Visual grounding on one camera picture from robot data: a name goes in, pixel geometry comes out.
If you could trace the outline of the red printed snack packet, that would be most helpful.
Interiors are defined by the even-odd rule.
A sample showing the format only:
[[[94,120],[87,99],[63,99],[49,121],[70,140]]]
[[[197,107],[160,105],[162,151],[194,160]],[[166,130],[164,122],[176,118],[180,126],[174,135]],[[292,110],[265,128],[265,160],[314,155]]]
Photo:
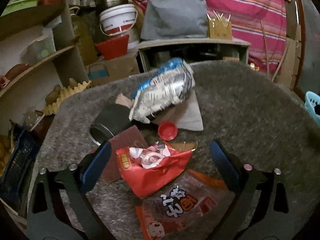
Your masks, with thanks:
[[[187,170],[167,191],[145,198],[136,207],[144,239],[162,239],[183,231],[226,200],[232,200],[222,180]]]

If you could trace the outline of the red torn wrapper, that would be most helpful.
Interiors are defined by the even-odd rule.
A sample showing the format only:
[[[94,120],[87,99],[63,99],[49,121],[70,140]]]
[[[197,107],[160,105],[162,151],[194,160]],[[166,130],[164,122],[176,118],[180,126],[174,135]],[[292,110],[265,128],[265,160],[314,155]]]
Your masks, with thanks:
[[[179,151],[167,142],[157,142],[148,148],[120,148],[116,155],[122,179],[138,198],[144,199],[178,177],[193,152]]]

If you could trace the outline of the red bottle cap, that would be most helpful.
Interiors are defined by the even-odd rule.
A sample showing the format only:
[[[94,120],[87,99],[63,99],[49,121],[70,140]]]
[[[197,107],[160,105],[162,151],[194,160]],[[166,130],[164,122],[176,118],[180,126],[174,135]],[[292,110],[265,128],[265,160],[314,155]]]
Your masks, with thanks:
[[[176,138],[178,129],[170,121],[164,121],[158,126],[158,135],[164,141],[170,141]]]

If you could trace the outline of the black cylindrical can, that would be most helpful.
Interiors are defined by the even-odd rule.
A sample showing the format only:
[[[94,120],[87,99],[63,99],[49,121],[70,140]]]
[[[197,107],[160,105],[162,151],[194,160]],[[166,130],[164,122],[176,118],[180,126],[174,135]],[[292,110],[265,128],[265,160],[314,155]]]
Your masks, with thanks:
[[[129,128],[131,126],[129,113],[128,107],[116,103],[103,108],[89,127],[92,141],[100,145]]]

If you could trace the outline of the beige paper piece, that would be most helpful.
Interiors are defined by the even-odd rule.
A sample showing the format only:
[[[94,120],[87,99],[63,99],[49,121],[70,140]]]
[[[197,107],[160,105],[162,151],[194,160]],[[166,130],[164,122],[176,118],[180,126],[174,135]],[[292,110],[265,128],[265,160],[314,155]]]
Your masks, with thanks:
[[[132,108],[134,104],[134,100],[131,100],[126,96],[124,96],[122,93],[120,93],[117,95],[115,103],[118,105],[125,106],[127,108]]]

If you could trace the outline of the silver snack bag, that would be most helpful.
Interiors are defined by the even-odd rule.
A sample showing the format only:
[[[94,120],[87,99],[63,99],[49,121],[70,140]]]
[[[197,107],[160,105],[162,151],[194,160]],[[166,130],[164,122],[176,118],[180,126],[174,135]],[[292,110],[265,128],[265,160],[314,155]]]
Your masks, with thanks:
[[[149,124],[149,116],[182,103],[194,86],[193,70],[189,64],[154,77],[150,85],[134,98],[129,120]]]

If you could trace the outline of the blue plastic bag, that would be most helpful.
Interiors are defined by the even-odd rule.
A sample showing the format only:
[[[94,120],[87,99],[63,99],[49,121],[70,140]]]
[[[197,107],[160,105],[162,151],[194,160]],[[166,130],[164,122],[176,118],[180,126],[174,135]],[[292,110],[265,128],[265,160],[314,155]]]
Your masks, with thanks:
[[[140,91],[140,90],[144,90],[146,89],[150,83],[151,83],[151,80],[154,78],[154,77],[157,77],[167,71],[170,71],[170,70],[174,70],[178,67],[181,67],[181,66],[186,66],[187,63],[182,59],[182,58],[179,58],[179,57],[175,57],[175,58],[172,58],[170,59],[169,61],[161,64],[161,66],[157,69],[155,75],[153,75],[151,78],[149,78],[148,80],[145,80],[143,83],[141,83],[137,89],[132,93],[131,95],[131,99],[134,99],[137,95],[137,93]]]

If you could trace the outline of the dark blue plastic crate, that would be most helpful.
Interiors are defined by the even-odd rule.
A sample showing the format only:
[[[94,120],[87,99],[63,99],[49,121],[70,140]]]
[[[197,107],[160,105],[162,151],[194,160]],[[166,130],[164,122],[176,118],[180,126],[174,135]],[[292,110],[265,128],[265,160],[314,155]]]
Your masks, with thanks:
[[[37,135],[26,128],[19,128],[17,144],[1,177],[1,198],[12,208],[21,205],[24,177],[39,151]]]

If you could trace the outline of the grey fuzzy table mat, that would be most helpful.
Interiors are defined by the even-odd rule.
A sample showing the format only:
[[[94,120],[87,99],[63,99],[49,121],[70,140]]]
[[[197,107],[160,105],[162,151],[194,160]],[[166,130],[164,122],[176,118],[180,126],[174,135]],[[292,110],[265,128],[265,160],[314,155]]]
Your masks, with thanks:
[[[234,61],[193,63],[202,132],[178,138],[199,143],[190,167],[217,168],[209,145],[252,164],[232,204],[170,239],[319,239],[319,127],[309,113],[262,74]],[[98,181],[83,195],[75,172],[94,148],[89,126],[119,93],[130,95],[151,73],[77,93],[65,100],[37,155],[27,219],[30,239],[141,239],[127,185]]]

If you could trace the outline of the yellow egg tray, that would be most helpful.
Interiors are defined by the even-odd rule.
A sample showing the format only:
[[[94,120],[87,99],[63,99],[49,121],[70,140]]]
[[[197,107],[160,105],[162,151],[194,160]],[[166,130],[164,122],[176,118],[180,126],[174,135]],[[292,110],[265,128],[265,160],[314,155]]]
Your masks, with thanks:
[[[73,96],[74,94],[83,92],[84,90],[86,90],[90,85],[91,85],[92,81],[89,80],[88,82],[84,81],[83,83],[78,83],[77,86],[75,86],[74,88],[71,88],[70,86],[67,88],[63,88],[60,92],[59,97],[57,98],[57,100],[52,103],[51,105],[47,105],[44,107],[44,109],[42,110],[45,115],[52,115],[52,114],[56,114],[61,106],[61,104],[70,96]]]

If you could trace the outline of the light blue plastic basket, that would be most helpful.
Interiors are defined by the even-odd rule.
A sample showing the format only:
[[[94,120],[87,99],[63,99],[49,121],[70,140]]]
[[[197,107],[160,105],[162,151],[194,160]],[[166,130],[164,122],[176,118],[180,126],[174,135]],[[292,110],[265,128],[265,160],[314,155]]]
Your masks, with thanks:
[[[307,91],[305,94],[304,107],[315,123],[319,126],[319,95],[312,91]]]

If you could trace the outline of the cardboard box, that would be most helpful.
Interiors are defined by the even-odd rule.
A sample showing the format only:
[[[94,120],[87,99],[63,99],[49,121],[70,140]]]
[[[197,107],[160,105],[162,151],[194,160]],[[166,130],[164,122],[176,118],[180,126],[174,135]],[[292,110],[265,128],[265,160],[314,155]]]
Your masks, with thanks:
[[[93,87],[140,73],[135,57],[119,57],[108,61],[101,60],[87,65],[86,71]]]

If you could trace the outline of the wooden shelf unit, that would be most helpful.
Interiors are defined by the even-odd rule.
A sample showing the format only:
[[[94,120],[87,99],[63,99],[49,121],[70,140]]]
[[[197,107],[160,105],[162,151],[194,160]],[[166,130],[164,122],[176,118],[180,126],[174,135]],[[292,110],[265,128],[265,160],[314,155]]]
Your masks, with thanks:
[[[1,20],[1,134],[42,110],[55,85],[88,81],[66,0],[13,12]]]

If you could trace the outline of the red plastic basket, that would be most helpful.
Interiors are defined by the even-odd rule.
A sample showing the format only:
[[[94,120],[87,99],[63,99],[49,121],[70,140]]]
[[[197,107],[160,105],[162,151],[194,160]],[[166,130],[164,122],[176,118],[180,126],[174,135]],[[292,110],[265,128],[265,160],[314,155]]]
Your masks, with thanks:
[[[105,60],[112,60],[127,54],[129,35],[120,35],[105,42],[95,44],[95,48]]]

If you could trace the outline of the wooden utensil holder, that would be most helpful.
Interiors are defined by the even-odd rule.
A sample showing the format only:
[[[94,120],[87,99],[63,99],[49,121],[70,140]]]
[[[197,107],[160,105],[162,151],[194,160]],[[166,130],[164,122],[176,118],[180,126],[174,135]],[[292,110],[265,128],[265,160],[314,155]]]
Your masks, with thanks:
[[[212,11],[212,14],[207,13],[208,35],[211,39],[231,40],[232,23],[231,16],[225,17],[223,13]]]

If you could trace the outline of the grey low cabinet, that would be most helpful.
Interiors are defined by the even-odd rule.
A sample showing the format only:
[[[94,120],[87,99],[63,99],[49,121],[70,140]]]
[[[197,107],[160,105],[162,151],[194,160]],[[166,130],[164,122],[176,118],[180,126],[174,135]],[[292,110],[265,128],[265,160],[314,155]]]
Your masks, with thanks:
[[[234,60],[244,64],[248,62],[251,43],[232,38],[172,38],[143,41],[137,46],[143,71],[158,68],[172,58],[179,57],[187,63]]]

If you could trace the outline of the striped pink curtain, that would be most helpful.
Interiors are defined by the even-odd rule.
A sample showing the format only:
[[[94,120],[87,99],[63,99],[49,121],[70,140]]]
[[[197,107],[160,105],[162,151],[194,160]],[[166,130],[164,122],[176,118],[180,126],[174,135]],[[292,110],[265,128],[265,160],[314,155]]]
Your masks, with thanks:
[[[148,0],[133,0],[146,10]],[[248,60],[273,74],[286,48],[284,0],[205,0],[208,14],[230,17],[232,35],[251,43]]]

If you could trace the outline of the white plastic bucket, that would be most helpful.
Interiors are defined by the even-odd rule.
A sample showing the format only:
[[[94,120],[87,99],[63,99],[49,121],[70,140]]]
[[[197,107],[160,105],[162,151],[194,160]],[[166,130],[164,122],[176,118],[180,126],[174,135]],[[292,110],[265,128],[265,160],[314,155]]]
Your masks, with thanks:
[[[133,4],[122,4],[104,10],[99,15],[100,30],[106,36],[120,35],[136,23],[138,12]]]

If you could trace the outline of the grey cloth bag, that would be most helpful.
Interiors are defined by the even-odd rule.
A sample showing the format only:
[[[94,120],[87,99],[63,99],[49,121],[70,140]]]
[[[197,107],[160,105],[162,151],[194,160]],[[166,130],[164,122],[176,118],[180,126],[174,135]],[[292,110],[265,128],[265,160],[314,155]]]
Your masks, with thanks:
[[[149,0],[140,38],[203,38],[207,33],[205,0]]]

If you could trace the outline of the green plastic tray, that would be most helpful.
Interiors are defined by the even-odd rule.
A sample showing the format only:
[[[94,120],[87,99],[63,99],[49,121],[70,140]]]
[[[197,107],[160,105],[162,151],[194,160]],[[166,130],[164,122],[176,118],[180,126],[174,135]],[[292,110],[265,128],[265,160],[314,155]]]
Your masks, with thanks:
[[[38,0],[19,0],[16,2],[9,3],[4,11],[2,12],[1,16],[5,16],[7,14],[10,14],[12,12],[16,12],[19,10],[27,9],[27,8],[32,8],[36,7],[38,3]]]

